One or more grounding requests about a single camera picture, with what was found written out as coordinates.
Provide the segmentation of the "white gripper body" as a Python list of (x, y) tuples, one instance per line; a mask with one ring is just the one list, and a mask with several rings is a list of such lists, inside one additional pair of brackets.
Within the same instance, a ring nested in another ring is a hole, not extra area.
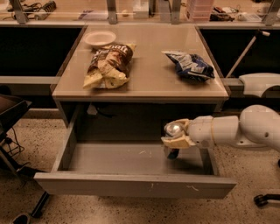
[(214, 146), (213, 119), (212, 116), (207, 115), (198, 116), (190, 121), (187, 130), (188, 136), (201, 149)]

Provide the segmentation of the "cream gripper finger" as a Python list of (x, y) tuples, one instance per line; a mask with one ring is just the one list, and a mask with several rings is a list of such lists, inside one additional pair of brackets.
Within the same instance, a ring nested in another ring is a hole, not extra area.
[(189, 136), (162, 137), (161, 140), (166, 147), (173, 149), (187, 149), (195, 145)]
[(178, 119), (173, 122), (171, 122), (171, 126), (174, 130), (181, 130), (181, 131), (187, 131), (189, 127), (190, 120), (189, 119)]

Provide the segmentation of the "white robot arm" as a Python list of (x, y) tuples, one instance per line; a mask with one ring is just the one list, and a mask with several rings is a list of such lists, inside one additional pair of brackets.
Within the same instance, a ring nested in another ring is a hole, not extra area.
[(201, 149), (228, 144), (235, 148), (271, 148), (280, 151), (280, 115), (263, 105), (246, 107), (240, 116), (198, 116), (164, 126), (161, 140), (169, 149)]

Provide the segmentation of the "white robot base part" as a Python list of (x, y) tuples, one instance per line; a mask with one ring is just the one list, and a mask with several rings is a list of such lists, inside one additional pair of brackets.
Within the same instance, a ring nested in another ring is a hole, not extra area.
[(242, 82), (245, 95), (262, 97), (270, 88), (280, 86), (280, 74), (278, 73), (249, 73), (239, 77)]

